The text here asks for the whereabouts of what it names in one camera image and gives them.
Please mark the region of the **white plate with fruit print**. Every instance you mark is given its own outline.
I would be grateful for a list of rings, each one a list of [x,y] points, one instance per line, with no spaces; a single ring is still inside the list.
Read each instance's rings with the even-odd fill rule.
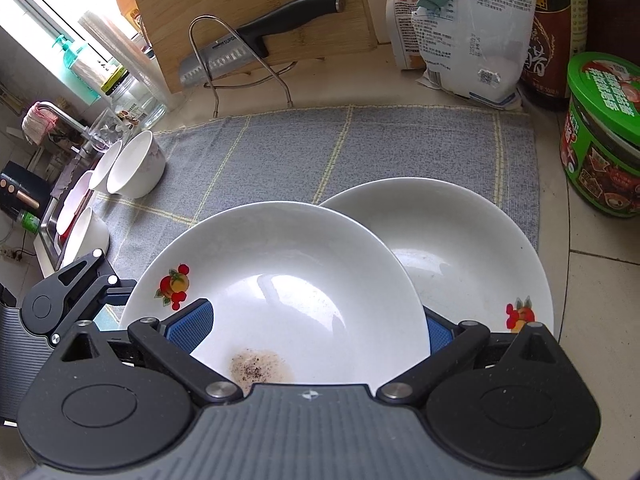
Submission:
[[[198,299],[214,322],[193,356],[242,388],[263,380],[376,390],[431,352],[399,260],[358,222],[311,204],[249,204],[198,222],[141,275],[122,325]]]

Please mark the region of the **white floral bowl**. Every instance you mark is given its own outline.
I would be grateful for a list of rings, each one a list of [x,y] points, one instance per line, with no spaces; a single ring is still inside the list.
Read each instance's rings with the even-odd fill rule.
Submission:
[[[107,179],[114,163],[118,159],[122,150],[122,140],[115,142],[100,158],[93,169],[91,179],[89,181],[89,190],[93,192],[107,193]]]
[[[66,237],[72,227],[74,219],[80,211],[80,206],[90,191],[89,185],[92,176],[93,170],[85,171],[66,196],[58,220],[56,220],[56,234],[60,237]]]

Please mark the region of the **white bowl pink flowers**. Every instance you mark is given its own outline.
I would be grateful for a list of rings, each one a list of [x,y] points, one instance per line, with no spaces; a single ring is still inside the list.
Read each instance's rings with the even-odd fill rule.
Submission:
[[[160,182],[166,157],[151,130],[144,130],[120,152],[107,177],[107,193],[137,200]]]

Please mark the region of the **metal kitchen faucet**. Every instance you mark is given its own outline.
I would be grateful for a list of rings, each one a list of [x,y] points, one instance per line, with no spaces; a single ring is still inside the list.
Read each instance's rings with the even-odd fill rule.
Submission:
[[[40,113],[44,112],[47,117],[53,117],[53,123],[64,122],[64,124],[68,125],[70,128],[73,128],[77,132],[81,134],[81,136],[87,141],[90,141],[89,136],[89,128],[87,126],[81,125],[75,118],[61,110],[53,103],[50,102],[35,102],[34,104],[35,111]]]

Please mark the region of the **grey checked cloth mat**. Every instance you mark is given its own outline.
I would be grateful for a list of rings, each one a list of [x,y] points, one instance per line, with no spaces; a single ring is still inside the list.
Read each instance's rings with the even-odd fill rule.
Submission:
[[[167,165],[140,200],[96,193],[121,278],[140,278],[189,226],[262,200],[318,204],[352,186],[424,177],[469,188],[531,242],[539,234],[535,133],[523,113],[467,106],[337,106],[227,117],[160,131]]]

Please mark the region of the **clear drinking glass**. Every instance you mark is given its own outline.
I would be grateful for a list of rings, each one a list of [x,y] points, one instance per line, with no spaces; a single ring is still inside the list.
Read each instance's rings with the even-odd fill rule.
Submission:
[[[124,123],[107,107],[89,127],[87,136],[93,147],[104,153],[117,141],[122,140],[125,130]]]

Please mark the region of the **clear glass jar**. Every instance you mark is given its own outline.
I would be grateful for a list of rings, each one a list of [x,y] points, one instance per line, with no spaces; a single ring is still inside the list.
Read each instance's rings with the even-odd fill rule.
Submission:
[[[167,112],[166,106],[124,66],[112,73],[101,91],[110,99],[118,118],[131,130],[151,130]]]

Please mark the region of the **green pump soap bottle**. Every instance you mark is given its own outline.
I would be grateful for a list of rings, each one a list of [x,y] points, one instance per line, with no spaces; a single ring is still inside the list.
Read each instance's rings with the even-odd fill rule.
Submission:
[[[80,59],[80,52],[85,45],[78,44],[78,46],[75,47],[72,40],[68,39],[64,34],[61,34],[55,38],[52,47],[60,47],[62,49],[64,66],[89,89],[93,99],[101,99],[102,94],[100,93],[98,86],[90,80],[87,65]]]

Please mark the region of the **green lidded food tub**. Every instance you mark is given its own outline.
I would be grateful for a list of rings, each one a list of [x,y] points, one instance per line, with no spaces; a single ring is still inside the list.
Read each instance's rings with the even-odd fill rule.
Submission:
[[[594,208],[639,214],[639,67],[612,54],[584,52],[567,69],[570,105],[560,156],[568,182]]]

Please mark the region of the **white plastic food bag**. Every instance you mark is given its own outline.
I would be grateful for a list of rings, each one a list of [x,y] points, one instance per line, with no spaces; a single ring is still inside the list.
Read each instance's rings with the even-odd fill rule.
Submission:
[[[496,110],[519,108],[535,2],[418,0],[411,19],[425,63],[420,84]]]

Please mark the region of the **red white snack bag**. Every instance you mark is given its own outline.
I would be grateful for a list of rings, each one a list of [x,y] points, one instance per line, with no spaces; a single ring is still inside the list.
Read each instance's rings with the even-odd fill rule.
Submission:
[[[385,18],[396,66],[400,70],[424,70],[412,12],[419,0],[386,0]]]

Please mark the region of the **bamboo cutting board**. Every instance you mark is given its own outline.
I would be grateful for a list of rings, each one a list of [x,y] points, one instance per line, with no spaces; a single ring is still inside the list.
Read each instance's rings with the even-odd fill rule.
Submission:
[[[182,90],[179,65],[192,54],[188,29],[213,14],[232,27],[245,25],[293,0],[136,0],[143,24],[171,92]],[[266,39],[272,64],[367,52],[376,41],[368,0],[344,0],[344,11]]]

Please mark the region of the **dark soy sauce bottle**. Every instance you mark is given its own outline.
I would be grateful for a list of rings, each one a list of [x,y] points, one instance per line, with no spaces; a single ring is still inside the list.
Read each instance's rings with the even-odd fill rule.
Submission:
[[[530,102],[565,110],[570,99],[567,67],[585,50],[588,0],[536,0],[521,88]]]

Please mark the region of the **black handled kitchen knife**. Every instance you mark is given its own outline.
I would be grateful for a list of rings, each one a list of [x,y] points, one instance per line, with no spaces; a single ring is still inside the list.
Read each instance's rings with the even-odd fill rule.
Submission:
[[[269,51],[265,44],[267,36],[283,34],[302,27],[315,18],[344,10],[346,0],[293,0],[280,6],[256,20],[237,29],[240,36],[263,58],[268,58]],[[196,65],[194,54],[185,58]],[[204,84],[202,77],[198,84]]]

